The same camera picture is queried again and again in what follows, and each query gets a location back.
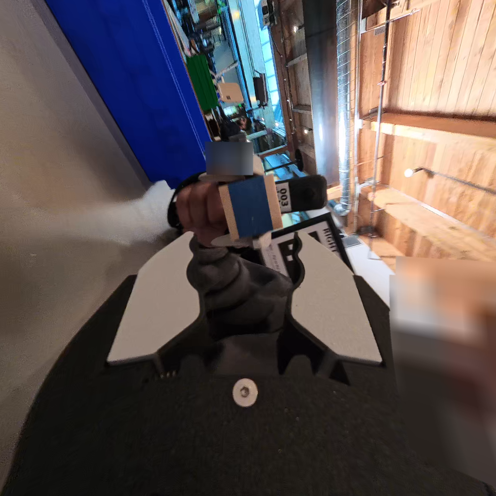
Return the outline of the person's right forearm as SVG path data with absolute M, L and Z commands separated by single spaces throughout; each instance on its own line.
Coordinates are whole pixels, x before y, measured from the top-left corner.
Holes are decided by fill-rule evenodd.
M 219 375 L 277 375 L 276 342 L 291 279 L 196 237 L 190 249 L 188 279 L 203 297 L 213 340 L 205 352 L 208 368 Z

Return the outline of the spiral silver duct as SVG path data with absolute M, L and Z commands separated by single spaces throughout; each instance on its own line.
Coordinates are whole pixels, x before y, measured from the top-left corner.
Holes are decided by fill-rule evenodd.
M 336 2 L 337 133 L 340 197 L 333 207 L 344 218 L 352 209 L 355 164 L 356 81 L 359 47 L 359 1 Z

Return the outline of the blue plastic bin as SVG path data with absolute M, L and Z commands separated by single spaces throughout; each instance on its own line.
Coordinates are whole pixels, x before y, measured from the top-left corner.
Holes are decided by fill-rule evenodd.
M 205 171 L 210 135 L 163 1 L 46 1 L 148 179 Z

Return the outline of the cardboard box with code label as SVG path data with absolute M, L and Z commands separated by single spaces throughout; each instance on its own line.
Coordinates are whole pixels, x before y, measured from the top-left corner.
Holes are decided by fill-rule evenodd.
M 217 93 L 221 103 L 233 105 L 244 102 L 244 96 L 238 83 L 219 82 Z

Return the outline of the person's right hand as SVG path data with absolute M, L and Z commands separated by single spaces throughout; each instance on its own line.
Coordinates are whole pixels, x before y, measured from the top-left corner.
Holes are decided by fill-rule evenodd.
M 216 183 L 197 182 L 177 195 L 177 214 L 183 229 L 193 232 L 198 242 L 212 247 L 212 241 L 227 233 L 227 221 Z

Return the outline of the wooden cube with blue stripe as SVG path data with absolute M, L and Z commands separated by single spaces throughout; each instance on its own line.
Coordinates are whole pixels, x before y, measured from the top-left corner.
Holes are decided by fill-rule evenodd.
M 253 176 L 218 188 L 229 237 L 237 242 L 282 229 L 273 175 Z

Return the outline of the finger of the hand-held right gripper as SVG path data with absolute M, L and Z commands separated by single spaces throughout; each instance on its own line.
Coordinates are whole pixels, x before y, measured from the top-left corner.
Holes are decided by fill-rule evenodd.
M 262 250 L 271 244 L 271 232 L 266 232 L 255 237 L 241 237 L 234 239 L 231 233 L 219 236 L 210 242 L 210 247 L 216 249 L 233 249 L 233 250 Z
M 253 155 L 253 174 L 251 175 L 209 175 L 205 172 L 199 175 L 199 181 L 204 183 L 232 183 L 263 177 L 265 175 L 263 160 L 258 155 Z

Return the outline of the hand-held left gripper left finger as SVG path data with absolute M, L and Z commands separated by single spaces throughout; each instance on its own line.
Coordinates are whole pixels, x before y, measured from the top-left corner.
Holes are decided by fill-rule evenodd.
M 206 345 L 202 296 L 188 279 L 193 233 L 186 232 L 139 270 L 107 356 L 110 366 L 151 361 L 171 375 Z

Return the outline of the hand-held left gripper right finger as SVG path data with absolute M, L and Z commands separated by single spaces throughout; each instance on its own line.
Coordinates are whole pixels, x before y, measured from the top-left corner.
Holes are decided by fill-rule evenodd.
M 297 356 L 315 376 L 346 378 L 345 363 L 383 359 L 350 268 L 306 232 L 294 235 L 300 276 L 285 310 L 285 370 Z

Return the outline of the black floor lamp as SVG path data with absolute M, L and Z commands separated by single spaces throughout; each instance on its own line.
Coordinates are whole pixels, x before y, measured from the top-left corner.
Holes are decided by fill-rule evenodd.
M 264 170 L 268 172 L 283 167 L 289 167 L 304 172 L 305 166 L 300 149 L 296 149 L 294 156 L 294 160 L 291 160 L 291 158 L 286 153 L 276 153 L 268 155 L 264 157 L 262 161 Z

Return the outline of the smooth dark duct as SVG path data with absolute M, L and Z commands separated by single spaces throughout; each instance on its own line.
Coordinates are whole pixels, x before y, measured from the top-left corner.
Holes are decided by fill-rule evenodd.
M 303 1 L 317 173 L 339 182 L 336 1 Z

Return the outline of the black hanging screen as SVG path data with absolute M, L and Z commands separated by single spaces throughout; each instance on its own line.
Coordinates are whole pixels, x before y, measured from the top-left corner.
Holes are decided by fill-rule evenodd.
M 257 72 L 257 76 L 253 77 L 253 87 L 255 92 L 255 99 L 259 107 L 266 107 L 268 104 L 268 91 L 266 86 L 266 75 Z

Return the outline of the green plastic crate stack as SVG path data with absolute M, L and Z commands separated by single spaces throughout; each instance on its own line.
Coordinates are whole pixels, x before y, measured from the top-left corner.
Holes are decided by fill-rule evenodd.
M 187 57 L 186 66 L 202 112 L 206 113 L 216 108 L 219 100 L 206 56 L 196 54 Z

